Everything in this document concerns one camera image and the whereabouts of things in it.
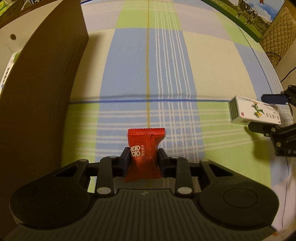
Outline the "white long medicine box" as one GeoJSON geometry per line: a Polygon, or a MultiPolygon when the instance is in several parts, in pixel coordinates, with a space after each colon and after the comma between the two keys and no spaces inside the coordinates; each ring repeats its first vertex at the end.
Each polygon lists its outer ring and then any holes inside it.
{"type": "Polygon", "coordinates": [[[270,104],[235,96],[228,102],[228,106],[232,123],[248,125],[250,122],[258,122],[281,125],[280,113],[270,104]]]}

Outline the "red candy packet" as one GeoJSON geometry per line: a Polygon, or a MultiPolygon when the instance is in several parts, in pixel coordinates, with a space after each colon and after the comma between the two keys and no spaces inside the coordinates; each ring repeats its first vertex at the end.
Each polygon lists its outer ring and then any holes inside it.
{"type": "Polygon", "coordinates": [[[127,138],[132,161],[125,177],[126,182],[161,178],[157,163],[159,143],[165,138],[165,128],[131,128],[127,138]]]}

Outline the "quilted tan chair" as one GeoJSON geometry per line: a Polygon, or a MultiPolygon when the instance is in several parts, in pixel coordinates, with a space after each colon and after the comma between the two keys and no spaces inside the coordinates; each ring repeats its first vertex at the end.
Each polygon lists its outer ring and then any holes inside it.
{"type": "Polygon", "coordinates": [[[295,40],[295,19],[284,7],[259,41],[272,66],[276,66],[295,40]]]}

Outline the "blue green milk carton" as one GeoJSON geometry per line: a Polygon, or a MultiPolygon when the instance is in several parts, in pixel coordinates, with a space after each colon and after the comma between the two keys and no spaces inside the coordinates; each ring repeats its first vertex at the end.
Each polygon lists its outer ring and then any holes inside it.
{"type": "Polygon", "coordinates": [[[236,23],[256,42],[259,42],[267,33],[285,4],[283,0],[209,0],[204,2],[236,23]]]}

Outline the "brown white cardboard box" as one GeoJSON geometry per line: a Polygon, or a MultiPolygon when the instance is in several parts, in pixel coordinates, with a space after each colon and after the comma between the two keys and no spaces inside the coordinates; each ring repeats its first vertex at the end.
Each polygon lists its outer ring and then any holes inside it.
{"type": "Polygon", "coordinates": [[[61,164],[66,109],[88,42],[79,1],[41,1],[1,27],[1,72],[20,55],[1,91],[1,237],[21,186],[61,164]]]}

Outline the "checkered bed sheet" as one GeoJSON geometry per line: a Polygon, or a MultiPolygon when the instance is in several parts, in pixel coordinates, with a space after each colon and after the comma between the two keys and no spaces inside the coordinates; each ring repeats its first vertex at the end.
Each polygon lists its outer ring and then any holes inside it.
{"type": "Polygon", "coordinates": [[[230,121],[228,102],[279,93],[260,44],[202,1],[89,1],[89,40],[72,88],[62,165],[119,155],[130,128],[166,130],[170,156],[210,159],[271,187],[273,226],[295,218],[293,159],[269,138],[230,121]]]}

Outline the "green white medicine box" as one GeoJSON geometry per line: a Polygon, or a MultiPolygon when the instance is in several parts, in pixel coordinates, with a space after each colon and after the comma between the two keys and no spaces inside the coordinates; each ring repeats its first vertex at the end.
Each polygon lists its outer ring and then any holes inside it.
{"type": "Polygon", "coordinates": [[[21,53],[22,49],[20,49],[19,51],[16,51],[15,53],[12,54],[10,60],[8,61],[8,64],[5,68],[4,74],[1,78],[1,85],[0,85],[0,93],[3,92],[4,89],[4,85],[10,75],[10,72],[12,70],[12,67],[14,66],[14,64],[16,63],[20,53],[21,53]]]}

